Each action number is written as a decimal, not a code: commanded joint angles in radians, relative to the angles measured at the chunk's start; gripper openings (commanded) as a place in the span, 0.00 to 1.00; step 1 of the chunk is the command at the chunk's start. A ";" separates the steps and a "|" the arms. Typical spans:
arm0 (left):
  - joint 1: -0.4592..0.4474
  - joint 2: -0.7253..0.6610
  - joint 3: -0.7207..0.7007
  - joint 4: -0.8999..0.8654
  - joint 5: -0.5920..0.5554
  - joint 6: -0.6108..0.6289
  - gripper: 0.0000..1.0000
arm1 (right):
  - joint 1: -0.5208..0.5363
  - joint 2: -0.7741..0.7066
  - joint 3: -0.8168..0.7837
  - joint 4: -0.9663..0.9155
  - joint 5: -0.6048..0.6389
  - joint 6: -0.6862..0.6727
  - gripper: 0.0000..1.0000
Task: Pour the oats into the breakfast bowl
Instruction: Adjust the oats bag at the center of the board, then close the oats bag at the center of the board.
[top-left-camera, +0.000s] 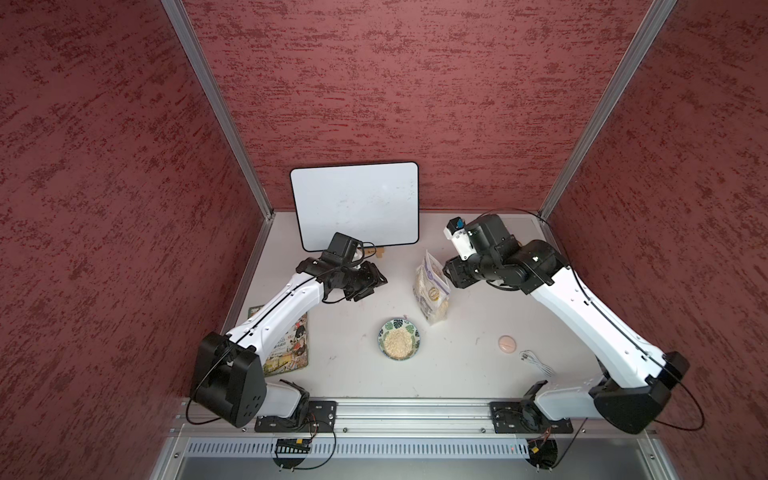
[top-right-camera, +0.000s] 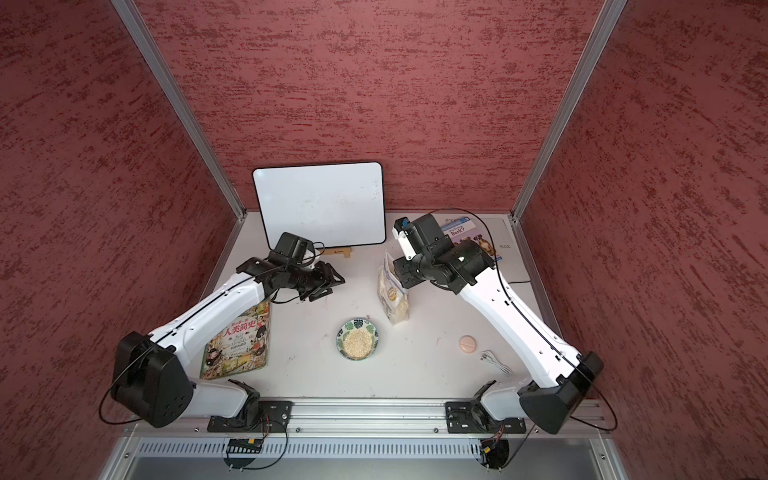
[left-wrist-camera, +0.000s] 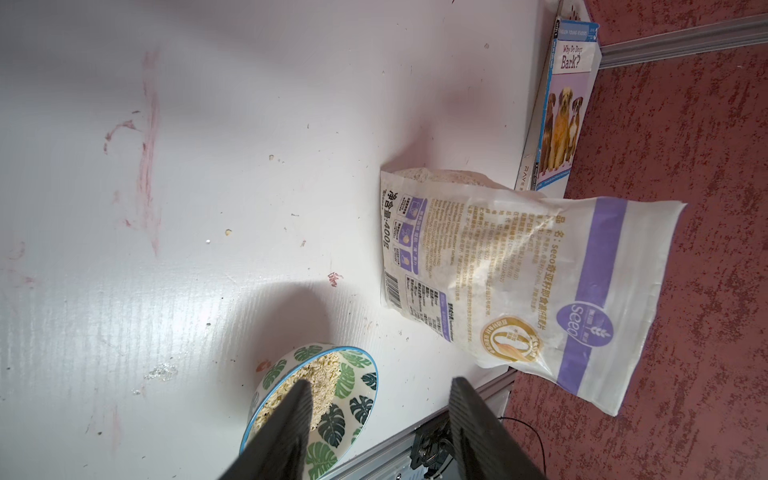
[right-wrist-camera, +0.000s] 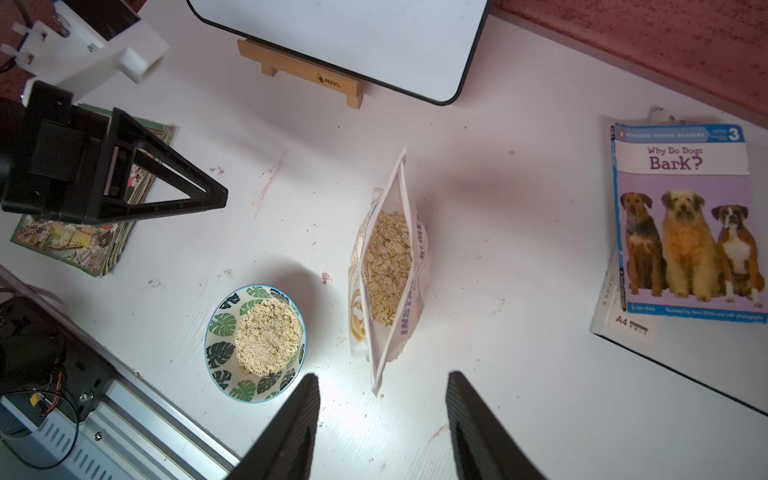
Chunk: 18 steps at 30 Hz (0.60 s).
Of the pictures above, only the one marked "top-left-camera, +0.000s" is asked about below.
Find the clear oats bag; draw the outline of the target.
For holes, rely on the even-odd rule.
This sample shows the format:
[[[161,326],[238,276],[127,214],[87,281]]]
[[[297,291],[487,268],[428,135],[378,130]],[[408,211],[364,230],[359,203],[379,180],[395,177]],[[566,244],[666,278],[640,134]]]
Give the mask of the clear oats bag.
[[[416,269],[412,291],[428,324],[434,325],[447,318],[451,284],[443,273],[443,265],[428,251]]]

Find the green leaf pattern bowl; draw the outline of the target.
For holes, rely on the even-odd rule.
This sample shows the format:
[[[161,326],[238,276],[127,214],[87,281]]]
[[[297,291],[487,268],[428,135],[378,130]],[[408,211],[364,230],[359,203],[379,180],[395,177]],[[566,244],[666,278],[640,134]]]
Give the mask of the green leaf pattern bowl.
[[[405,318],[393,318],[381,326],[377,343],[379,350],[389,359],[405,361],[418,352],[421,335],[411,321]]]

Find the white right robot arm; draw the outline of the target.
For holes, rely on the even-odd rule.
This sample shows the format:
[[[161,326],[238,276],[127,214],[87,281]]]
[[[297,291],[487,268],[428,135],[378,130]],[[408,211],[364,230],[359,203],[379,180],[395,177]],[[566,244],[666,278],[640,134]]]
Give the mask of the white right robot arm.
[[[457,288],[484,282],[531,296],[556,315],[595,355],[599,375],[566,383],[541,381],[526,393],[525,412],[549,423],[602,418],[628,434],[654,422],[680,385],[689,364],[663,353],[591,295],[566,259],[549,243],[521,246],[511,236],[498,245],[465,233],[451,235],[456,257],[444,273]]]

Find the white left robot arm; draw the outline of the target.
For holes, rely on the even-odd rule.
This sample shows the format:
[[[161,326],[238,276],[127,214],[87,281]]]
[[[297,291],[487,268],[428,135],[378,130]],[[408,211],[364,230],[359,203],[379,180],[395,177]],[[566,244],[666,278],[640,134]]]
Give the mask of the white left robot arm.
[[[302,423],[309,393],[291,383],[269,383],[264,364],[279,341],[335,289],[343,301],[360,301],[388,283],[368,260],[334,266],[301,262],[286,286],[256,315],[225,334],[212,332],[198,347],[189,401],[234,427],[257,417]]]

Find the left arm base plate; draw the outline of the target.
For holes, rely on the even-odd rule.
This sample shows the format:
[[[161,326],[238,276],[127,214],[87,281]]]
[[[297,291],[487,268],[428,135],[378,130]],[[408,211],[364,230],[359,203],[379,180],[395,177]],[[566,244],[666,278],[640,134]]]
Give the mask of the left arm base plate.
[[[257,433],[333,433],[338,403],[329,400],[309,399],[301,401],[287,418],[258,417],[254,431]]]

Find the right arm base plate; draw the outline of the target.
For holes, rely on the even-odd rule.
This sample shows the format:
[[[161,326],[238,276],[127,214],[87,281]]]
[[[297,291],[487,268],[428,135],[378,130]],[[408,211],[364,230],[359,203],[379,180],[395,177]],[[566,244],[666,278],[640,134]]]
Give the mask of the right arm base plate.
[[[490,417],[496,434],[571,434],[570,419],[550,420],[528,400],[490,402]]]

